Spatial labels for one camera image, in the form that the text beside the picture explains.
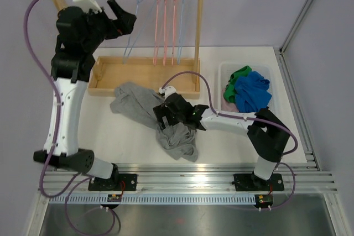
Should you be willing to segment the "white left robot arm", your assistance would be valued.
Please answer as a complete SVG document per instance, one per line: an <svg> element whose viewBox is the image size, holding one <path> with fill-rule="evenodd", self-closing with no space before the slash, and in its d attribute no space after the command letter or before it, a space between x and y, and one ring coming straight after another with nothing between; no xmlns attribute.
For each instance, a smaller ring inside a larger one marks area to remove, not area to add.
<svg viewBox="0 0 354 236"><path fill-rule="evenodd" d="M81 149L77 138L81 104L95 64L94 52L104 40L130 34L137 19L115 0L107 3L115 19L104 10L78 5L58 12L59 34L49 76L55 87L49 133L43 149L35 151L33 159L100 178L100 184L112 191L119 185L116 166L98 159L92 150Z"/></svg>

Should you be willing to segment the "light blue wire hanger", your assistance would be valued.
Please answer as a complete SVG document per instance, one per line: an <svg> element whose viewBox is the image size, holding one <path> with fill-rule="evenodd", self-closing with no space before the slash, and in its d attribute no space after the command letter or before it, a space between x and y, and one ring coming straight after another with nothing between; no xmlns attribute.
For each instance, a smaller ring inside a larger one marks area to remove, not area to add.
<svg viewBox="0 0 354 236"><path fill-rule="evenodd" d="M180 65L181 63L181 54L184 45L184 14L185 14L185 2L186 0L181 0L181 11L180 11L180 24L179 24L179 38L178 38L178 53L177 53L177 63Z"/></svg>

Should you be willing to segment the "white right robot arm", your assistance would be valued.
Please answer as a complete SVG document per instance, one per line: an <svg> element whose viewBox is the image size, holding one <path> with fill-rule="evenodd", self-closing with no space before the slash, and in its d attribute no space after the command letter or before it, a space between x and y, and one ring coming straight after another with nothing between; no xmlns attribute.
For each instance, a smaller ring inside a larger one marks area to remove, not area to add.
<svg viewBox="0 0 354 236"><path fill-rule="evenodd" d="M216 114L208 105L193 106L181 95L173 93L162 104L155 106L153 112L161 129L181 123L193 130L245 133L258 154L258 160L251 174L242 177L240 183L234 180L235 189L266 191L275 188L271 177L281 161L290 133L268 108L236 119L230 114Z"/></svg>

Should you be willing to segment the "mauve pink tank top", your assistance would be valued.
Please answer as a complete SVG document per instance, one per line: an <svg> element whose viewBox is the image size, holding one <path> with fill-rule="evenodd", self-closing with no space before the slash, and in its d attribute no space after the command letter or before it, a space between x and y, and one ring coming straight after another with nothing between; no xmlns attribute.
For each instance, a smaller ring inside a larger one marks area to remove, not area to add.
<svg viewBox="0 0 354 236"><path fill-rule="evenodd" d="M238 112L235 104L235 93L227 92L224 88L221 96L221 110L226 112Z"/></svg>

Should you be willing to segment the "pink wire hanger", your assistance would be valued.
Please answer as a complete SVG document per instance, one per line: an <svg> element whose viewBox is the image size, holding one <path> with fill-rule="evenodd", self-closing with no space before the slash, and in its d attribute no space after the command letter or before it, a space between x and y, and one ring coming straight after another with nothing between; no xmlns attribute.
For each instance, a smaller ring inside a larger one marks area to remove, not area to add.
<svg viewBox="0 0 354 236"><path fill-rule="evenodd" d="M171 50L171 64L174 64L174 55L175 55L175 35L176 35L176 2L173 0L173 28L172 28L172 50Z"/></svg>

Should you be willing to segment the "blue tank top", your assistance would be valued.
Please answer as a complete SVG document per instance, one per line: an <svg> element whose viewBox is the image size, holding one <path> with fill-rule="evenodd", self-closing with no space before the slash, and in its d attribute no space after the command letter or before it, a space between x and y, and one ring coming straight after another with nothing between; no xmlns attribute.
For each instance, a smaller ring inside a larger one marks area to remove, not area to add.
<svg viewBox="0 0 354 236"><path fill-rule="evenodd" d="M270 81L257 71L239 77L234 85L235 102L241 113L259 112L266 108L272 95L268 93Z"/></svg>

